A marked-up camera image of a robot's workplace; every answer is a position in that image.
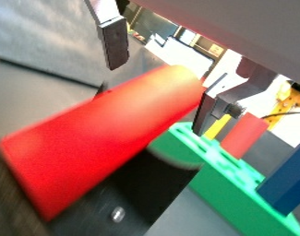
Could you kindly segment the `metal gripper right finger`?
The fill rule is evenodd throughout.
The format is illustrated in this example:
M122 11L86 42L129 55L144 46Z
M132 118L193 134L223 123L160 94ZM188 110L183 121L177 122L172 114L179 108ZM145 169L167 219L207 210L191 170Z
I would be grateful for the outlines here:
M228 75L224 74L203 93L192 126L193 133L199 136L207 132L212 124L220 120L225 114L229 114L235 119L242 116L246 108L238 101L264 92L278 76L274 70L259 65L246 57L242 59L236 68L236 74L246 79L246 83L213 97L212 90Z

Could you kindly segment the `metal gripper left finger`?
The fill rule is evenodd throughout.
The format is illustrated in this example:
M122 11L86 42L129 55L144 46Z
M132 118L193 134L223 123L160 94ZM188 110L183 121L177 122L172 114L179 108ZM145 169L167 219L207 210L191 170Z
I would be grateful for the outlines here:
M117 0L85 1L96 20L108 68L116 70L128 62L130 56L126 18L118 11Z

